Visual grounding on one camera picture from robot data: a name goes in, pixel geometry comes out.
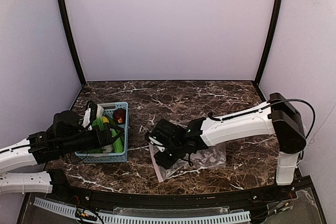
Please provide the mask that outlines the clear zip top bag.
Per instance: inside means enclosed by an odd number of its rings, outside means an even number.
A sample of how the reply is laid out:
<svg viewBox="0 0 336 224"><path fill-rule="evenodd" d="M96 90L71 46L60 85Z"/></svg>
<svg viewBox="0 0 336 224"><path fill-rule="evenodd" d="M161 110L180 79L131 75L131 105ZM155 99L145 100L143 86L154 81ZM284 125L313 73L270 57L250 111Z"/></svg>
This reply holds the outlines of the clear zip top bag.
<svg viewBox="0 0 336 224"><path fill-rule="evenodd" d="M191 155L191 162L193 166L188 164L188 156L186 161L179 159L171 168L165 169L156 164L154 154L159 152L156 146L149 146L151 160L154 167L155 174L159 183L165 180L176 178L188 173L198 173L202 170L217 170L226 167L226 145L225 143L212 146L207 150L198 151L196 154Z"/></svg>

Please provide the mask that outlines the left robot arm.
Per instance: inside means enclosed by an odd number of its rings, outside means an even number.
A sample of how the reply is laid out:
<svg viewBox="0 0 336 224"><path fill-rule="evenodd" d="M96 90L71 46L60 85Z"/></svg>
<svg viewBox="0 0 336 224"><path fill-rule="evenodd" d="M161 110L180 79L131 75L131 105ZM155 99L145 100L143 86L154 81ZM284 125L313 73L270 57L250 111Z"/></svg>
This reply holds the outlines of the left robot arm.
<svg viewBox="0 0 336 224"><path fill-rule="evenodd" d="M66 192L68 181L61 170L37 173L13 173L17 168L34 166L58 160L66 154L83 152L113 144L125 133L124 128L105 122L80 125L80 116L74 111L54 115L52 126L1 149L1 194Z"/></svg>

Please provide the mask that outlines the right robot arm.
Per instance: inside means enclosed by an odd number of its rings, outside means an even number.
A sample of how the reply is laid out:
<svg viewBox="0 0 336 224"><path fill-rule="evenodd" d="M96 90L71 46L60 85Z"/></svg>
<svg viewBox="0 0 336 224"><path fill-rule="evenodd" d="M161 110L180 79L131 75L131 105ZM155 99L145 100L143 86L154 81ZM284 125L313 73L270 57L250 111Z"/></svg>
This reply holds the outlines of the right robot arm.
<svg viewBox="0 0 336 224"><path fill-rule="evenodd" d="M293 182L300 154L304 151L309 131L305 131L300 112L292 105L301 99L286 99L272 93L269 100L253 108L218 116L191 120L187 128L161 119L145 139L159 150L154 154L157 165L169 169L179 159L231 140L257 135L276 135L279 144L276 184Z"/></svg>

